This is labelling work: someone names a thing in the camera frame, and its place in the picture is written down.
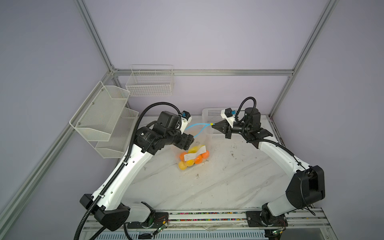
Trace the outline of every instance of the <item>white table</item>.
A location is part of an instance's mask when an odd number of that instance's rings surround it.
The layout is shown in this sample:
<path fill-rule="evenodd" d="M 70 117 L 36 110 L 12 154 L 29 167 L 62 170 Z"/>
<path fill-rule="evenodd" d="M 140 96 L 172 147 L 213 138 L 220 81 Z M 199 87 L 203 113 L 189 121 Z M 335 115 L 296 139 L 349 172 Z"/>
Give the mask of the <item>white table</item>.
<path fill-rule="evenodd" d="M 192 118 L 192 123 L 202 121 L 201 116 Z M 144 117 L 141 126 L 156 119 Z M 265 115 L 261 124 L 273 133 Z M 289 184 L 283 170 L 242 137 L 212 139 L 208 150 L 208 161 L 184 171 L 171 146 L 159 150 L 128 187 L 122 203 L 145 201 L 156 210 L 261 207 L 284 194 Z"/>

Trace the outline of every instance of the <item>table surface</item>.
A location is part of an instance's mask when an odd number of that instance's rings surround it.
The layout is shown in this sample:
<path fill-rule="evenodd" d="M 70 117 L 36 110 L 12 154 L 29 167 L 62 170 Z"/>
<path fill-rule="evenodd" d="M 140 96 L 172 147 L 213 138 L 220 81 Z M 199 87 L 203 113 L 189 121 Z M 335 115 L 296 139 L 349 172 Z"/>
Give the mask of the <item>table surface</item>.
<path fill-rule="evenodd" d="M 156 119 L 144 117 L 141 126 Z M 202 121 L 201 116 L 192 119 L 190 124 Z M 265 115 L 261 125 L 273 133 Z M 208 161 L 184 171 L 178 168 L 172 147 L 159 150 L 145 164 L 125 192 L 122 203 L 144 201 L 156 210 L 244 209 L 261 207 L 276 199 L 289 184 L 284 171 L 242 137 L 213 138 Z"/>

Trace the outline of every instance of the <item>two-tier mesh shelf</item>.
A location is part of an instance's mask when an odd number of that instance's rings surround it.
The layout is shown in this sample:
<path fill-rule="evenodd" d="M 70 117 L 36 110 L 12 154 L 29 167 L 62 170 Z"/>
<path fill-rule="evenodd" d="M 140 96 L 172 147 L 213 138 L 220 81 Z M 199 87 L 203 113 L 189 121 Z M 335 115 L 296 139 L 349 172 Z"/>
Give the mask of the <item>two-tier mesh shelf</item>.
<path fill-rule="evenodd" d="M 76 112 L 70 125 L 103 158 L 121 158 L 128 147 L 138 112 L 125 107 L 129 91 L 104 86 L 101 82 L 96 87 L 100 90 L 92 103 L 81 117 L 77 118 Z"/>
<path fill-rule="evenodd" d="M 126 88 L 131 96 L 171 96 L 174 85 L 172 65 L 131 65 Z"/>

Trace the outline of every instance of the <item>paper label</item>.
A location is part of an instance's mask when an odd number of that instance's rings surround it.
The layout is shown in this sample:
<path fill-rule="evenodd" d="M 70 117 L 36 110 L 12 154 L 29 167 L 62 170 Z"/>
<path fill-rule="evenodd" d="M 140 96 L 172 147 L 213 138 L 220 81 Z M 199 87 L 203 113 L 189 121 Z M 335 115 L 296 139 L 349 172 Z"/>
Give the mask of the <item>paper label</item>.
<path fill-rule="evenodd" d="M 205 152 L 207 152 L 207 149 L 205 148 L 205 145 L 204 145 L 204 146 L 202 146 L 202 147 L 197 151 L 197 153 L 188 153 L 188 154 L 185 154 L 185 155 L 184 155 L 184 161 L 188 161 L 188 160 L 195 159 L 195 158 L 197 158 L 197 156 L 199 156 L 200 154 L 205 153 Z"/>

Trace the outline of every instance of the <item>metal beam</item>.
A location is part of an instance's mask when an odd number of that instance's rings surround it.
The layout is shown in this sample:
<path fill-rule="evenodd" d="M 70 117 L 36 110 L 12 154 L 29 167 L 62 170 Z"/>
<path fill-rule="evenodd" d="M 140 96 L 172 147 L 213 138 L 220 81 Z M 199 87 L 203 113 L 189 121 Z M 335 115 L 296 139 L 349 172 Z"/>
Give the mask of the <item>metal beam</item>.
<path fill-rule="evenodd" d="M 105 47 L 103 43 L 101 42 L 101 38 L 99 36 L 99 33 L 96 30 L 96 26 L 92 20 L 91 14 L 89 13 L 88 7 L 84 0 L 74 0 L 81 17 L 84 20 L 85 26 L 87 27 L 89 33 L 91 34 L 91 37 L 96 45 L 97 50 L 99 51 L 101 58 L 103 59 L 104 64 L 107 66 L 107 68 L 112 71 L 113 65 L 111 64 L 111 61 L 109 60 L 109 57 L 107 55 L 107 52 L 105 50 Z"/>
<path fill-rule="evenodd" d="M 104 84 L 109 81 L 112 77 L 112 72 L 108 71 L 101 81 Z M 100 90 L 100 88 L 101 87 L 94 88 L 93 91 L 87 97 L 87 99 L 83 102 L 80 107 L 81 110 L 76 113 L 79 117 L 82 116 L 84 111 L 87 109 L 87 106 L 91 104 L 93 98 Z M 0 240 L 5 237 L 7 232 L 12 228 L 13 224 L 21 215 L 21 213 L 27 206 L 29 200 L 31 199 L 33 192 L 41 182 L 43 176 L 54 164 L 56 157 L 63 149 L 73 132 L 74 129 L 69 124 L 67 124 L 67 126 L 56 139 L 56 141 L 49 148 L 48 152 L 43 156 L 39 164 L 35 167 L 33 172 L 29 175 L 27 180 L 20 187 L 19 191 L 15 194 L 15 196 L 6 206 L 4 211 L 0 214 Z"/>
<path fill-rule="evenodd" d="M 273 117 L 276 114 L 277 109 L 279 108 L 281 102 L 283 101 L 285 95 L 287 94 L 289 88 L 291 87 L 293 81 L 295 80 L 297 74 L 299 73 L 301 67 L 303 66 L 306 58 L 308 57 L 310 51 L 313 48 L 314 43 L 319 38 L 319 35 L 321 31 L 323 30 L 325 23 L 328 21 L 329 17 L 331 16 L 334 8 L 336 7 L 339 0 L 329 0 L 328 3 L 325 5 L 323 12 L 321 13 L 319 20 L 317 21 L 315 27 L 312 30 L 312 33 L 310 37 L 307 40 L 307 43 L 305 44 L 303 50 L 301 51 L 301 54 L 299 58 L 296 61 L 296 64 L 293 68 L 294 73 L 292 76 L 289 76 L 286 83 L 284 84 L 283 89 L 281 90 L 279 96 L 277 97 L 271 112 L 269 113 L 270 117 Z"/>
<path fill-rule="evenodd" d="M 131 69 L 113 70 L 115 76 L 129 76 Z M 175 76 L 291 76 L 292 69 L 173 69 Z"/>

